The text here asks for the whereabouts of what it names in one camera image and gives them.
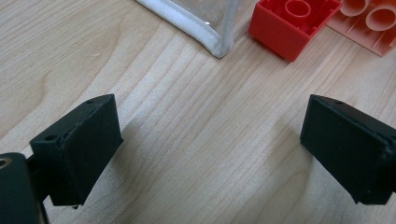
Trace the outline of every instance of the wooden table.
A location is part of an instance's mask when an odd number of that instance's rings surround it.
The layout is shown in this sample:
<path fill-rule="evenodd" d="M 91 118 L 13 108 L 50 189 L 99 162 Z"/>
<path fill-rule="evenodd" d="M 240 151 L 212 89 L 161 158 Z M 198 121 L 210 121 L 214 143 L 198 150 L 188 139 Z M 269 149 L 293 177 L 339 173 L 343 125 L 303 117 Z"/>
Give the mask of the wooden table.
<path fill-rule="evenodd" d="M 248 35 L 219 60 L 134 0 L 0 3 L 0 152 L 116 95 L 124 143 L 87 202 L 52 223 L 395 223 L 354 204 L 300 145 L 309 95 L 396 127 L 396 51 L 324 28 L 295 63 Z"/>

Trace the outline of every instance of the small hole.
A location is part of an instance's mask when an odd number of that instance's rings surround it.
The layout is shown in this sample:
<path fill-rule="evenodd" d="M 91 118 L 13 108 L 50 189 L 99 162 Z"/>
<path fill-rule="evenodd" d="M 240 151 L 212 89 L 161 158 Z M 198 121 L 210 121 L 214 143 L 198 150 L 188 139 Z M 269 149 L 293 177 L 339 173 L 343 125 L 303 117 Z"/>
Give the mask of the small hole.
<path fill-rule="evenodd" d="M 11 162 L 12 160 L 10 158 L 0 158 L 0 169 L 8 166 Z"/>
<path fill-rule="evenodd" d="M 46 138 L 45 138 L 45 140 L 46 141 L 51 141 L 51 140 L 54 140 L 55 138 L 57 138 L 58 136 L 57 135 L 49 135 L 49 136 L 47 136 Z"/>

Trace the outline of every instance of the lego stud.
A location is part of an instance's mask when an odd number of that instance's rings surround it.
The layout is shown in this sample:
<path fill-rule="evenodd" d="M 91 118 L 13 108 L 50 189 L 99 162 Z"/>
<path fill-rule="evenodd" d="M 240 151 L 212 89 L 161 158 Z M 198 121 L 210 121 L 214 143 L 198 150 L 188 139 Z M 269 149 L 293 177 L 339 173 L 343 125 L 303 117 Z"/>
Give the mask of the lego stud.
<path fill-rule="evenodd" d="M 369 0 L 342 0 L 341 13 L 348 17 L 360 15 L 368 6 Z"/>
<path fill-rule="evenodd" d="M 392 28 L 396 24 L 396 3 L 383 3 L 375 7 L 367 14 L 366 24 L 374 31 L 386 31 Z"/>
<path fill-rule="evenodd" d="M 311 6 L 303 0 L 289 0 L 285 4 L 283 18 L 296 27 L 301 27 L 311 14 Z"/>

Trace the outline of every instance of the black mount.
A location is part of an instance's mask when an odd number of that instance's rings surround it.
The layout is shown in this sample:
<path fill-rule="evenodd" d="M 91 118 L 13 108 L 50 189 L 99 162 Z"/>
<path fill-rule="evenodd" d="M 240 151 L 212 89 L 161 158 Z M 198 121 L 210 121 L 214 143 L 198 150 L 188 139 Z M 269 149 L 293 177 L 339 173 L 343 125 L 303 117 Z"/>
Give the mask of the black mount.
<path fill-rule="evenodd" d="M 79 105 L 31 140 L 34 155 L 0 155 L 2 223 L 48 223 L 43 200 L 84 204 L 122 143 L 113 94 Z"/>
<path fill-rule="evenodd" d="M 396 130 L 354 107 L 311 95 L 301 143 L 355 203 L 385 204 L 396 191 Z"/>

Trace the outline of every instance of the round hole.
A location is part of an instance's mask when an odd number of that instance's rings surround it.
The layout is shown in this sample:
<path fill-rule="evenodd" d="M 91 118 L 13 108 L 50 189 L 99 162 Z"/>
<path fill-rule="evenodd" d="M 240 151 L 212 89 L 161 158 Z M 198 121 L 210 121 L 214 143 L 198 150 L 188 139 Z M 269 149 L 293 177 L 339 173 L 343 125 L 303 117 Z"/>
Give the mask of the round hole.
<path fill-rule="evenodd" d="M 5 167 L 8 166 L 11 162 L 12 162 L 12 160 L 11 160 L 10 158 L 0 158 L 0 169 L 5 168 Z"/>
<path fill-rule="evenodd" d="M 289 0 L 286 10 L 295 17 L 307 17 L 311 13 L 311 6 L 303 0 Z"/>
<path fill-rule="evenodd" d="M 53 134 L 53 135 L 47 136 L 47 137 L 45 138 L 45 140 L 46 140 L 46 141 L 51 141 L 51 140 L 56 139 L 57 137 L 58 137 L 57 135 Z"/>
<path fill-rule="evenodd" d="M 374 31 L 386 31 L 396 24 L 396 11 L 387 7 L 374 9 L 367 15 L 366 24 Z"/>
<path fill-rule="evenodd" d="M 340 11 L 348 17 L 358 16 L 369 6 L 369 0 L 343 0 L 342 3 Z"/>

